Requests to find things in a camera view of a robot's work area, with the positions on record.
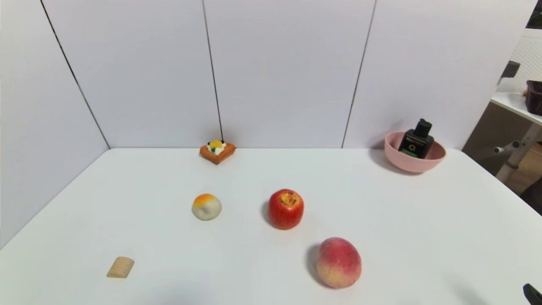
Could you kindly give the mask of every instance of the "toy pastry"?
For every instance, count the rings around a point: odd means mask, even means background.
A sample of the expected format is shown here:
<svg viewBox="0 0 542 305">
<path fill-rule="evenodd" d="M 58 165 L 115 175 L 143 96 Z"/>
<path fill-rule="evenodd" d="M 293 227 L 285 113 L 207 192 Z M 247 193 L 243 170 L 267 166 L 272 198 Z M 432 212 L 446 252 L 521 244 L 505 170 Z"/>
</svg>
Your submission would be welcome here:
<svg viewBox="0 0 542 305">
<path fill-rule="evenodd" d="M 192 204 L 192 213 L 199 220 L 215 219 L 221 211 L 222 204 L 220 200 L 211 194 L 196 197 Z"/>
<path fill-rule="evenodd" d="M 219 164 L 235 152 L 235 145 L 224 141 L 214 140 L 202 146 L 199 153 L 209 161 Z"/>
</svg>

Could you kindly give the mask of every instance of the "peach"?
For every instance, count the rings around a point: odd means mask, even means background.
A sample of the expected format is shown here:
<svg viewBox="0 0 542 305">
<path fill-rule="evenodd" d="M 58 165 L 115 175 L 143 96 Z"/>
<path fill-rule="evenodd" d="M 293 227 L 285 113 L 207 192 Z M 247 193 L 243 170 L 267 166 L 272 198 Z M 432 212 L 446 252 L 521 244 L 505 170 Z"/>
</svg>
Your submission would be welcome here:
<svg viewBox="0 0 542 305">
<path fill-rule="evenodd" d="M 320 244 L 316 269 L 327 285 L 346 288 L 352 286 L 362 274 L 362 258 L 347 240 L 332 237 Z"/>
</svg>

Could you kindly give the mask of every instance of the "bottle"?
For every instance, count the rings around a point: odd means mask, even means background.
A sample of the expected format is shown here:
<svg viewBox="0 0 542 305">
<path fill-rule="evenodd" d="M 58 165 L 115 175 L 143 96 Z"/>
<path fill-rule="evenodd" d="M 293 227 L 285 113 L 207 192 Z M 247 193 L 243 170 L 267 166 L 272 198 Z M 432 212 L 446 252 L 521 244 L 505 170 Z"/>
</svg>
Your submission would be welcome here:
<svg viewBox="0 0 542 305">
<path fill-rule="evenodd" d="M 399 151 L 414 158 L 425 159 L 429 148 L 433 144 L 433 137 L 429 135 L 433 125 L 424 119 L 420 119 L 416 129 L 405 132 Z"/>
</svg>

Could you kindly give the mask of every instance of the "bottle cap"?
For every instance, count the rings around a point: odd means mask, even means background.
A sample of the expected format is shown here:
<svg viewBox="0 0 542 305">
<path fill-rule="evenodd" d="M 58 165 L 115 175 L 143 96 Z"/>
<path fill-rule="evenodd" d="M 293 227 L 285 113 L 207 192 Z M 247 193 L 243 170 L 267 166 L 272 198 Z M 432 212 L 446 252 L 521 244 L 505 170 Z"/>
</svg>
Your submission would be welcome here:
<svg viewBox="0 0 542 305">
<path fill-rule="evenodd" d="M 433 125 L 429 122 L 427 122 L 424 119 L 420 119 L 418 122 L 418 126 L 416 126 L 416 129 L 414 130 L 414 135 L 418 137 L 427 137 L 429 135 L 429 130 L 431 130 L 431 127 Z"/>
</svg>

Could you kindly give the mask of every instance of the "table leg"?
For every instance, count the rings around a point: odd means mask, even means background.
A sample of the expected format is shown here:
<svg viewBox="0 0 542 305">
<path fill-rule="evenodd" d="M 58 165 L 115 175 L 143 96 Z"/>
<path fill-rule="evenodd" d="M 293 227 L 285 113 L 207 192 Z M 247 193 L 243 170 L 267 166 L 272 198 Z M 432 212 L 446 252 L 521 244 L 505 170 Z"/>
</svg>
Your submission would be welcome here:
<svg viewBox="0 0 542 305">
<path fill-rule="evenodd" d="M 501 167 L 497 175 L 495 176 L 499 181 L 505 183 L 514 171 L 518 168 L 519 162 L 525 157 L 531 146 L 537 140 L 538 134 L 542 130 L 542 126 L 533 123 L 529 131 L 525 134 L 521 140 L 520 146 L 514 151 L 514 153 L 508 158 L 505 164 Z"/>
</svg>

